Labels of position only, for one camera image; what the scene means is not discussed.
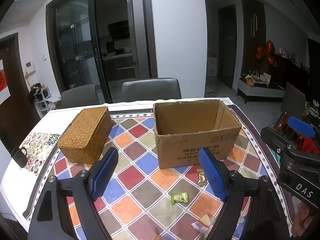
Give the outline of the person's right hand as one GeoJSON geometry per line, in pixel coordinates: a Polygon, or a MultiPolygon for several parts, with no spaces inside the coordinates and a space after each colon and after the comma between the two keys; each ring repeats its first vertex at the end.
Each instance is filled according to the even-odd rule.
{"type": "Polygon", "coordinates": [[[298,211],[291,228],[293,237],[301,237],[312,222],[313,218],[314,216],[310,213],[310,207],[304,202],[301,202],[298,206],[298,211]]]}

